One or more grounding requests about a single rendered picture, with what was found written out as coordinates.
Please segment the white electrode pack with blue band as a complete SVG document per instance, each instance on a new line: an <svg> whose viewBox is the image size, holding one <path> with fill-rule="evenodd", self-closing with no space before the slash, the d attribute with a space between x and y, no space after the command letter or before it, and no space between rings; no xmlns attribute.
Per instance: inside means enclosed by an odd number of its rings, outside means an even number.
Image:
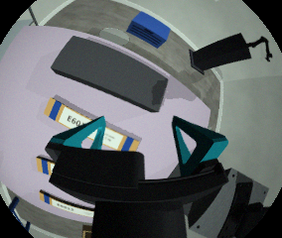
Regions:
<svg viewBox="0 0 282 238"><path fill-rule="evenodd" d="M44 114L69 129L92 121L92 119L74 111L52 97L50 97ZM94 141L96 132L97 130L87 138ZM139 143L139 141L123 135L115 130L112 130L108 127L105 128L102 145L106 147L116 151L136 151Z"/></svg>

